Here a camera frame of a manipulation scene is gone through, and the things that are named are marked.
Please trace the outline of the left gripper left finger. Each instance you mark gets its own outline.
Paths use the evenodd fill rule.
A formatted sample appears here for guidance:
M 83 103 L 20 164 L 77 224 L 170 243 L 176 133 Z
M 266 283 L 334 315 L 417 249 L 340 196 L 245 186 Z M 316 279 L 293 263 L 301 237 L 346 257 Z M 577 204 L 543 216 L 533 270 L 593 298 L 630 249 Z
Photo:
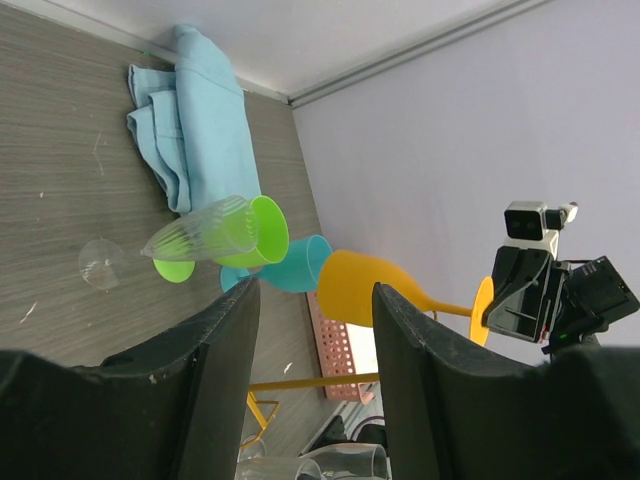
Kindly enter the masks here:
M 244 280 L 96 367 L 1 354 L 5 479 L 230 479 L 260 316 Z

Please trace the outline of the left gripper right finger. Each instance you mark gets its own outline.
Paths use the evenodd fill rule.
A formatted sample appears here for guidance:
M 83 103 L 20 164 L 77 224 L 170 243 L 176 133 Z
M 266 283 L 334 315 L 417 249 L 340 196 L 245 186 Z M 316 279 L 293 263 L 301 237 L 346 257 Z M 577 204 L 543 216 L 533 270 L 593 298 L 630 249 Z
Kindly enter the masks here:
M 639 352 L 577 347 L 529 366 L 372 293 L 396 479 L 635 479 Z

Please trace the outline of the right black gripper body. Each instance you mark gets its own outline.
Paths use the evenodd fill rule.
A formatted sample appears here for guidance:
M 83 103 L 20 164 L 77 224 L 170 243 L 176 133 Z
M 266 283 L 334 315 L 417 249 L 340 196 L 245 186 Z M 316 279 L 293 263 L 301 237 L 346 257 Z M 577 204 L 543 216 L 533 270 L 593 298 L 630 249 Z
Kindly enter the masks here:
M 550 257 L 537 266 L 542 288 L 539 343 L 574 345 L 639 310 L 639 299 L 611 260 L 558 261 Z

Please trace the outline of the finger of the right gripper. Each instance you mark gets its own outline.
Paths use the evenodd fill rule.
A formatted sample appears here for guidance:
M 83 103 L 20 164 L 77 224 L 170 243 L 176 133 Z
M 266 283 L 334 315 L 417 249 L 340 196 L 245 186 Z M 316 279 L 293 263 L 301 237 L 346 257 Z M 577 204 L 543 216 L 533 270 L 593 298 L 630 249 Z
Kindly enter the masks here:
M 494 299 L 483 313 L 482 324 L 495 333 L 537 342 L 552 259 L 545 250 L 500 247 L 491 275 Z

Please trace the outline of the orange plastic wine glass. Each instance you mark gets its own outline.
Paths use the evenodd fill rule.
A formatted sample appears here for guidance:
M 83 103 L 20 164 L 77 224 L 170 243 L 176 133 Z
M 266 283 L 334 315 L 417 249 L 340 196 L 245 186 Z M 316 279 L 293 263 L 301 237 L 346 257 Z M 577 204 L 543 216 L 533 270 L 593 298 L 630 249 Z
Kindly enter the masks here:
M 469 318 L 469 339 L 480 346 L 486 344 L 489 328 L 483 324 L 483 314 L 494 300 L 491 277 L 481 281 L 473 306 L 466 308 L 428 296 L 413 277 L 394 263 L 350 250 L 337 250 L 328 257 L 319 275 L 320 309 L 331 320 L 371 328 L 372 295 L 377 283 L 391 286 L 420 311 Z

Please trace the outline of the clear flute glass back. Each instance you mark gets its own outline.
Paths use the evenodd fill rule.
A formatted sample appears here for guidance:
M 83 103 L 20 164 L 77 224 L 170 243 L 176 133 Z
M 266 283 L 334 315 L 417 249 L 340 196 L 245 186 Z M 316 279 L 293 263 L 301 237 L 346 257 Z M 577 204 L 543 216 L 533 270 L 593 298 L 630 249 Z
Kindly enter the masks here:
M 259 239 L 258 214 L 251 202 L 232 195 L 185 214 L 153 234 L 139 249 L 123 249 L 107 239 L 85 244 L 78 270 L 83 280 L 102 291 L 117 287 L 131 267 L 148 261 L 170 283 L 188 280 L 198 261 L 247 253 Z

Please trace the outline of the green plastic wine glass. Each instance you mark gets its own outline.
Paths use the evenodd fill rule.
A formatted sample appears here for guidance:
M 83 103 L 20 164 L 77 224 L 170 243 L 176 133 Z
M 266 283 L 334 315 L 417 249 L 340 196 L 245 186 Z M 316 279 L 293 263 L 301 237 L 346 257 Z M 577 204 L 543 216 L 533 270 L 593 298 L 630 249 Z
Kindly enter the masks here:
M 211 260 L 221 268 L 250 271 L 281 262 L 289 243 L 287 220 L 275 200 L 232 195 L 161 228 L 142 254 L 164 262 Z

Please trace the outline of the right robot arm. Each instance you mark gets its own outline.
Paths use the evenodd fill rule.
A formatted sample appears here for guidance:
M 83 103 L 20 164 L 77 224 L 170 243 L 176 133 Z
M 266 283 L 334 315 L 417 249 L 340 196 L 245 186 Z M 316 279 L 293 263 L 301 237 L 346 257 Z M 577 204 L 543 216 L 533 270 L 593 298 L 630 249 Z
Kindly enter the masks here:
M 610 259 L 557 260 L 539 249 L 502 246 L 492 271 L 494 299 L 482 325 L 519 340 L 545 342 L 554 356 L 639 310 L 639 300 Z

